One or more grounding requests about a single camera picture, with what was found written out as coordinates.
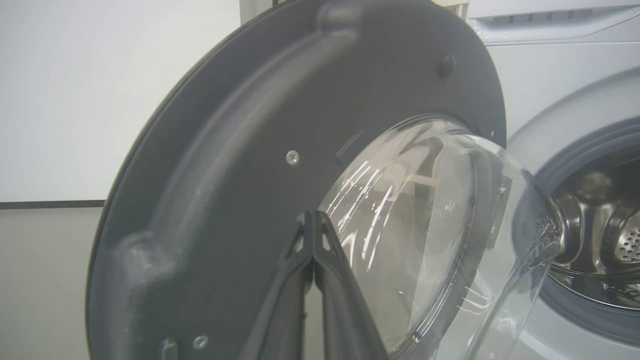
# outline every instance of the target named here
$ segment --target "gray plastic panel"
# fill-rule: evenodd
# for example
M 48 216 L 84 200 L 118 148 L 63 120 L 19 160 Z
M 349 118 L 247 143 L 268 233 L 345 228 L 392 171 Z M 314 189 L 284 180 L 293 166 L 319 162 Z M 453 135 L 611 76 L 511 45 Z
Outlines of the gray plastic panel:
M 299 0 L 244 25 L 168 96 L 118 176 L 87 287 L 93 359 L 168 343 L 180 359 L 237 358 L 296 215 L 425 113 L 505 144 L 486 49 L 429 1 Z

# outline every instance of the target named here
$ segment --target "washing machine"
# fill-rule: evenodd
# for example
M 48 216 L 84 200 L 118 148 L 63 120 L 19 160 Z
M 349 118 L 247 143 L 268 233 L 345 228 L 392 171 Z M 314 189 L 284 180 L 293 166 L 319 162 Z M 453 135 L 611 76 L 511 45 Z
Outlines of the washing machine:
M 468 4 L 500 77 L 507 149 L 572 214 L 512 359 L 640 358 L 639 4 Z

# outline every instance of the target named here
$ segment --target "front-loading washing machine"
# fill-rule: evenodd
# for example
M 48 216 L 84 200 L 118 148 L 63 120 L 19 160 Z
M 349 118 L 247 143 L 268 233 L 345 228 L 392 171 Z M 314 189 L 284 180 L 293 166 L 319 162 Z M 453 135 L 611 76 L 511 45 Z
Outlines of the front-loading washing machine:
M 568 216 L 512 359 L 640 358 L 640 2 L 471 0 L 509 152 Z
M 286 1 L 245 24 L 116 180 L 92 357 L 506 359 L 572 217 L 503 149 L 500 82 L 430 1 Z

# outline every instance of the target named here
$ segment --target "black trim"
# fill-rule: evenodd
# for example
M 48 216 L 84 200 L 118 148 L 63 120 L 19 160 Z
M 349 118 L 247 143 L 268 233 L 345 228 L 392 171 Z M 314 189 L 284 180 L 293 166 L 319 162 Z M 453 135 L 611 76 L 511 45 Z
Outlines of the black trim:
M 0 202 L 0 210 L 101 208 L 103 206 L 104 200 Z
M 597 131 L 554 156 L 538 172 L 538 184 L 551 193 L 576 170 L 613 151 L 640 143 L 640 118 Z M 558 284 L 551 276 L 540 298 L 567 320 L 606 338 L 640 346 L 640 311 L 613 307 L 586 299 Z

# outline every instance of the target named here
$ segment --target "white wall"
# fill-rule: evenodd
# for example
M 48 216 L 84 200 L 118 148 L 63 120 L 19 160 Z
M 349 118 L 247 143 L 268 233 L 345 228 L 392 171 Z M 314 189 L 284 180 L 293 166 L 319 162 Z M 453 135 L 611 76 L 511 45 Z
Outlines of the white wall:
M 239 0 L 240 20 L 245 22 L 273 7 L 273 0 Z
M 0 202 L 100 200 L 238 0 L 0 1 Z
M 88 360 L 84 289 L 101 211 L 0 210 L 0 359 Z

